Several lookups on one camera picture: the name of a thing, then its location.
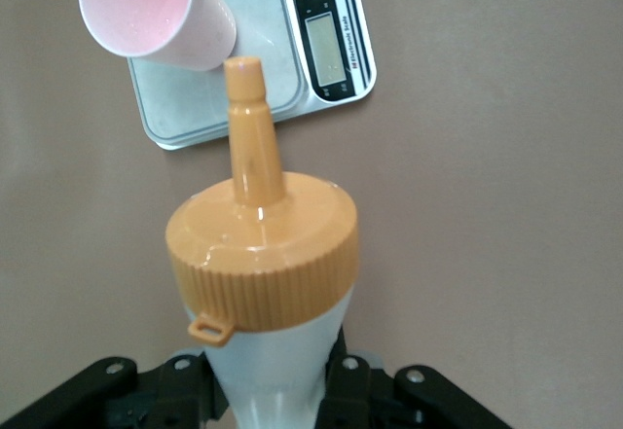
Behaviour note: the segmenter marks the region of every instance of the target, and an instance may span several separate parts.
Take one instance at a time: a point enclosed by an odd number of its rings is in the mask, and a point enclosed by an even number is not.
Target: squeeze bottle
[[[168,253],[238,429],[312,429],[358,273],[356,208],[282,171],[260,60],[224,67],[232,179],[173,213]]]

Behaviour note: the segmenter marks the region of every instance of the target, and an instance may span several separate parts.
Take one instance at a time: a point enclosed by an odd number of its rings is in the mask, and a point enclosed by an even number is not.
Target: nozzle
[[[225,82],[235,200],[252,207],[272,205],[285,197],[285,187],[260,59],[227,59]]]

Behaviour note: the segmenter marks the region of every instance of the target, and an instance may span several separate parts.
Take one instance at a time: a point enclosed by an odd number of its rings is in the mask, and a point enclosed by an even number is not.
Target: digital kitchen scale
[[[232,55],[262,60],[275,121],[358,100],[375,83],[361,0],[225,0],[236,20]],[[227,134],[223,67],[196,72],[130,59],[145,132],[175,150]]]

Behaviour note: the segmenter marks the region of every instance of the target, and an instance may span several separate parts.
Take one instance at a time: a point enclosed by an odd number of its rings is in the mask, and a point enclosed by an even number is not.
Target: metal screw
[[[342,366],[350,371],[353,371],[359,367],[359,363],[357,363],[356,359],[349,356],[348,358],[345,358],[344,361],[342,361]]]
[[[107,374],[116,374],[117,372],[119,372],[123,368],[124,368],[124,363],[111,364],[110,366],[108,366],[106,368],[106,373]]]
[[[416,414],[414,416],[414,421],[416,422],[416,424],[423,424],[424,423],[424,413],[421,412],[421,410],[417,410]]]
[[[186,369],[191,365],[191,362],[188,359],[182,358],[178,361],[175,361],[173,367],[176,371],[181,371],[182,369]]]
[[[417,369],[412,369],[407,372],[407,380],[413,383],[422,383],[426,380],[426,378],[424,377],[424,374]]]

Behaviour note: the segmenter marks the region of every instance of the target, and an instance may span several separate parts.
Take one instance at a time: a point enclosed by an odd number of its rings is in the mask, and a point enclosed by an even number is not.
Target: pink cup
[[[79,0],[93,38],[120,56],[196,71],[232,52],[236,24],[223,0]]]

